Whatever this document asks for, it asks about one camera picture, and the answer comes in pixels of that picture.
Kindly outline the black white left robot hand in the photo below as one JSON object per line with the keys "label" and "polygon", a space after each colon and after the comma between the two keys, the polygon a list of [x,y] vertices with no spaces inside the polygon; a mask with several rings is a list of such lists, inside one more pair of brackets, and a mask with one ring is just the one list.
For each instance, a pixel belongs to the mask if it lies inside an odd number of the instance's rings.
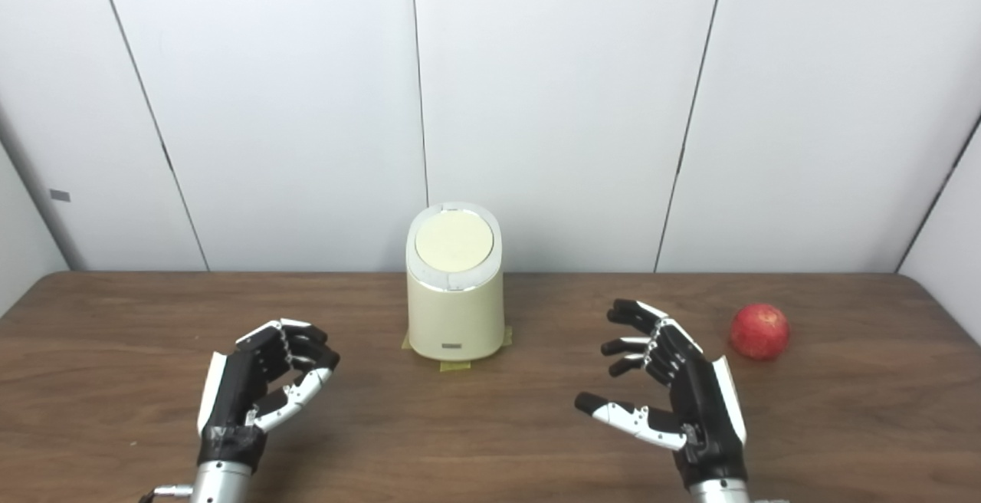
{"label": "black white left robot hand", "polygon": [[340,360],[326,332],[287,318],[238,338],[228,355],[213,353],[196,423],[197,462],[233,462],[254,474],[267,434],[319,394]]}

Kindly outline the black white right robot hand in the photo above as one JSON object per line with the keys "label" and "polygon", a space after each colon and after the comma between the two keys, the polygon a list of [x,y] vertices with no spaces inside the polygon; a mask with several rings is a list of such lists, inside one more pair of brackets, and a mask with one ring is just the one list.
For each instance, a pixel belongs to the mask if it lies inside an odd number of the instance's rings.
{"label": "black white right robot hand", "polygon": [[589,392],[577,395],[576,409],[672,451],[694,502],[749,501],[746,423],[726,357],[708,360],[679,322],[644,301],[616,299],[607,318],[641,333],[602,344],[603,356],[620,356],[609,375],[644,371],[667,389],[671,409],[636,406]]}

